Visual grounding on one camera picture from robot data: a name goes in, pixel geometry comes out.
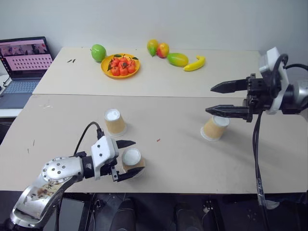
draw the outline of banana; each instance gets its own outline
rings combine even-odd
[[[183,68],[184,71],[194,71],[194,70],[199,69],[200,67],[202,67],[205,64],[205,57],[204,56],[197,55],[196,58],[197,58],[198,61],[184,66],[184,68]]]

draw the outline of black floor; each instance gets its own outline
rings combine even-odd
[[[9,217],[20,192],[0,191],[0,222]],[[137,212],[137,231],[175,231],[173,209],[177,203],[187,202],[202,220],[205,231],[214,231],[212,212],[205,215],[205,201],[217,201],[226,231],[262,231],[262,217],[255,195],[183,195],[154,193],[100,193],[96,195],[101,207],[95,212],[95,230],[108,231],[112,218],[125,198],[133,198]],[[307,198],[305,193],[268,195],[281,201],[274,210],[268,210],[272,231],[306,231]],[[64,200],[60,214],[60,231],[77,230],[81,216],[80,202]],[[45,231],[53,230],[54,218]],[[89,231],[93,230],[93,218]]]

